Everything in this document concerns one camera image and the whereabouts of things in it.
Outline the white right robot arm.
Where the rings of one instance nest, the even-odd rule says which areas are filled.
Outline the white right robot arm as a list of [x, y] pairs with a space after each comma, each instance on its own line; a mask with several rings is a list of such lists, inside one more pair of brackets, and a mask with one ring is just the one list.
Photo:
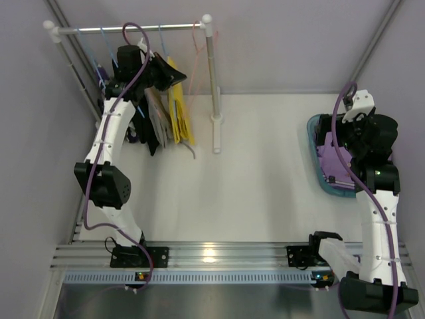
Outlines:
[[403, 273], [398, 249], [397, 206], [400, 178], [391, 160], [398, 124], [391, 117], [361, 113], [344, 121], [342, 114], [319, 115], [314, 146], [330, 142], [339, 163], [354, 183], [360, 205], [360, 258], [347, 249], [341, 235], [315, 232], [315, 253], [339, 280], [339, 299], [345, 310], [385, 314], [393, 318], [419, 301]]

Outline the purple trousers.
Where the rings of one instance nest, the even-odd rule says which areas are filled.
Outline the purple trousers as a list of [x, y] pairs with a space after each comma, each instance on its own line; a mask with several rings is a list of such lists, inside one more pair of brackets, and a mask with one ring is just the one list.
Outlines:
[[326, 133], [325, 143], [322, 146], [316, 145], [315, 148], [317, 176], [321, 188], [328, 194], [353, 197], [355, 185], [336, 154], [332, 133]]

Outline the yellow garment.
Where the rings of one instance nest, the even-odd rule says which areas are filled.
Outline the yellow garment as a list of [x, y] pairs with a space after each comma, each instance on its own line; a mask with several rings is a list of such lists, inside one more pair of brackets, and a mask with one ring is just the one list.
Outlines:
[[176, 144], [187, 141], [191, 146], [195, 145], [191, 119], [183, 96], [183, 85], [179, 82], [173, 84], [167, 91], [171, 129]]

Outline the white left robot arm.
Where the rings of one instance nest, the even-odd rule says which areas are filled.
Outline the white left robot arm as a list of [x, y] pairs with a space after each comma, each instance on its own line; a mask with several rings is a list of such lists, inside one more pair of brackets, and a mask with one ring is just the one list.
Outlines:
[[125, 141], [141, 143], [154, 155], [171, 131], [171, 119], [158, 93], [186, 79], [146, 45], [118, 48], [114, 75], [104, 89], [102, 119], [85, 160], [74, 174], [86, 196], [108, 218], [104, 226], [115, 232], [117, 253], [145, 249], [143, 231], [128, 207], [131, 181], [118, 167]]

